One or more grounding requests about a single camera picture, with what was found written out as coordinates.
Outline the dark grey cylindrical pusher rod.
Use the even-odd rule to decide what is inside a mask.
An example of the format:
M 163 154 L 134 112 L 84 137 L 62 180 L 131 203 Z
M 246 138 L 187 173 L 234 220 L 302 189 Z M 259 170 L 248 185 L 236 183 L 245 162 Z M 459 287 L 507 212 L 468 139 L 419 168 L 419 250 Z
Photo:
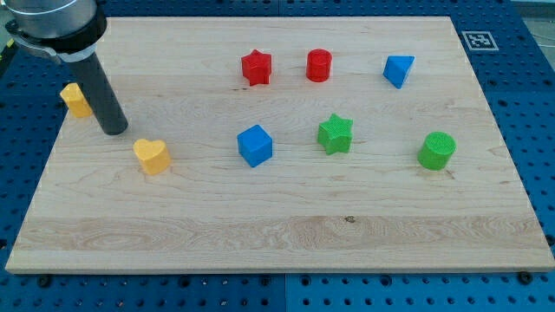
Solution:
M 69 69 L 107 135 L 118 135 L 127 130 L 128 122 L 96 53 L 69 62 Z

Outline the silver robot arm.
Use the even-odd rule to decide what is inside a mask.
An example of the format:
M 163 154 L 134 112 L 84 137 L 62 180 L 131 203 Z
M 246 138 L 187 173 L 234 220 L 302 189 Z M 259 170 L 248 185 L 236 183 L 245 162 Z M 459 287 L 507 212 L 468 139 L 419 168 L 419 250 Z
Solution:
M 4 0 L 6 30 L 32 55 L 69 66 L 102 131 L 118 135 L 128 122 L 95 53 L 108 20 L 97 0 Z

